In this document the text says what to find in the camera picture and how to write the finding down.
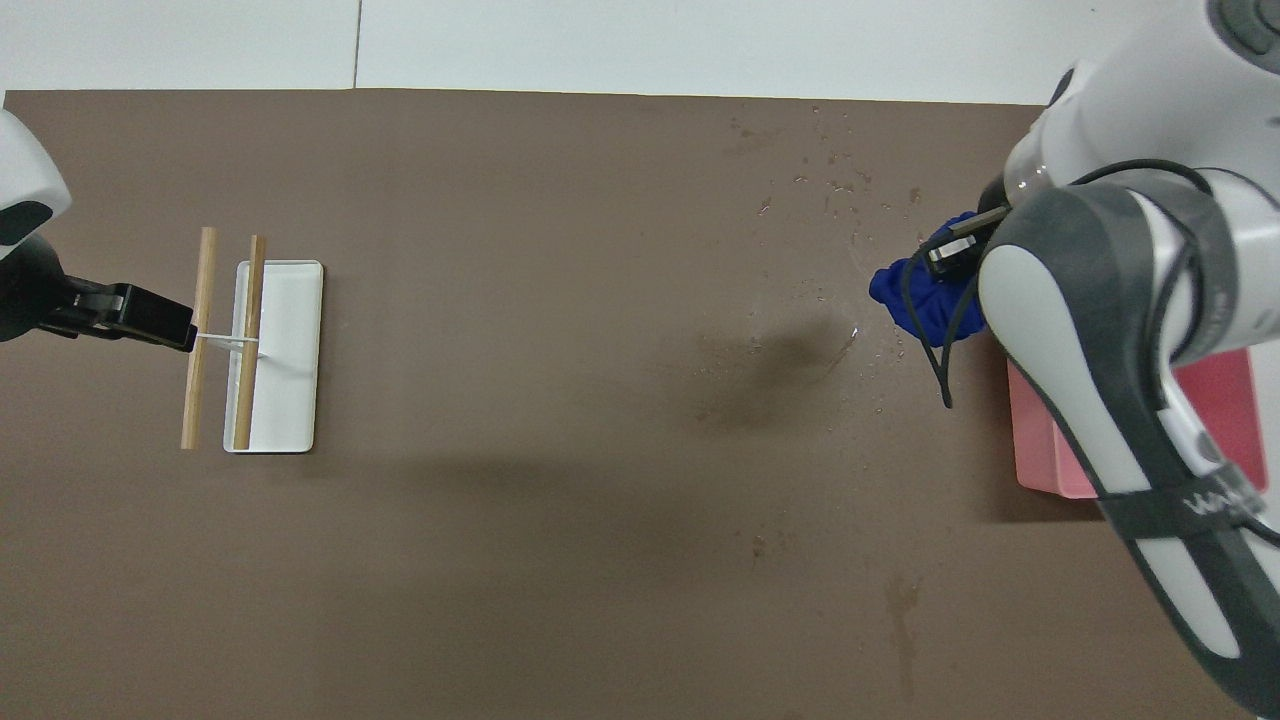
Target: blue towel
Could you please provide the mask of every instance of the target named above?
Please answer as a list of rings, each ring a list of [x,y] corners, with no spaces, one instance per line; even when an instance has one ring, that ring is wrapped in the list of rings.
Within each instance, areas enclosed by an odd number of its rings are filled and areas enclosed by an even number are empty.
[[[951,218],[946,222],[938,232],[947,229],[950,225],[959,223],[966,218],[972,218],[973,213],[965,213],[956,218]],[[877,302],[888,307],[888,314],[893,316],[893,322],[906,332],[915,337],[920,337],[915,332],[915,325],[911,323],[911,315],[906,311],[906,304],[902,302],[902,270],[906,268],[906,258],[895,261],[892,265],[884,269],[876,270],[876,275],[872,277],[870,296]],[[928,340],[929,345],[933,347],[941,347],[943,340],[947,334],[947,325],[951,323],[951,318],[956,313],[956,305],[960,302],[960,296],[964,293],[964,288],[968,281],[936,281],[929,275],[929,269],[925,266],[922,259],[911,268],[911,284],[910,293],[911,300],[915,302],[915,314],[920,318],[920,325],[924,328],[924,337]],[[982,316],[982,309],[978,306],[978,299],[964,311],[964,316],[960,320],[960,328],[956,332],[956,340],[964,340],[974,333],[982,332],[987,327],[987,320]]]

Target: wooden stick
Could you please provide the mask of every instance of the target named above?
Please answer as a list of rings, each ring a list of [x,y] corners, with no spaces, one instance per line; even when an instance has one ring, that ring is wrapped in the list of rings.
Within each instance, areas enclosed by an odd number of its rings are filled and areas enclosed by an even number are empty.
[[[196,266],[196,301],[191,324],[197,332],[209,328],[209,306],[214,299],[214,265],[218,259],[218,229],[200,229],[200,264]],[[205,397],[205,338],[197,337],[187,356],[187,395],[182,402],[182,450],[200,447],[200,405]]]
[[[255,234],[250,242],[248,287],[244,293],[244,333],[252,338],[241,354],[241,377],[236,393],[236,425],[232,450],[248,450],[253,424],[253,383],[257,379],[259,332],[262,323],[262,273],[266,265],[266,238]]]

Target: white rectangular tray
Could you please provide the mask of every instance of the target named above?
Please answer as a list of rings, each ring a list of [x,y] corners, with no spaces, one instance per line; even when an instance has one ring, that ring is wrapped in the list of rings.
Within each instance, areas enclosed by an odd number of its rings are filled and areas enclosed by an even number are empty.
[[[244,332],[248,263],[236,269],[232,334]],[[315,260],[268,260],[262,269],[262,324],[248,450],[233,450],[239,354],[227,375],[227,452],[307,452],[315,442],[316,382],[320,370],[320,310],[324,265]]]

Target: wet spot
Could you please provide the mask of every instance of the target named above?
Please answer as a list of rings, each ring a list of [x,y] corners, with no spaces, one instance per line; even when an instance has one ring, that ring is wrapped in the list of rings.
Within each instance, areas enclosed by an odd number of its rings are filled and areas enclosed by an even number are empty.
[[[915,633],[908,626],[908,615],[920,603],[920,582],[908,584],[895,574],[884,585],[884,609],[892,621],[890,641],[897,648],[899,689],[905,700],[915,697]]]

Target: pink bin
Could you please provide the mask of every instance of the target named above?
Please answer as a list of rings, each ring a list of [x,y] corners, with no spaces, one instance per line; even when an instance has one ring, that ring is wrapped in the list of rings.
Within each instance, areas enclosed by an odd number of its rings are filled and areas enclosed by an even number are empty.
[[[1222,454],[1258,492],[1267,488],[1258,402],[1247,350],[1222,352],[1174,372]],[[1009,365],[1018,483],[1062,497],[1097,497],[1053,416],[1023,374]]]

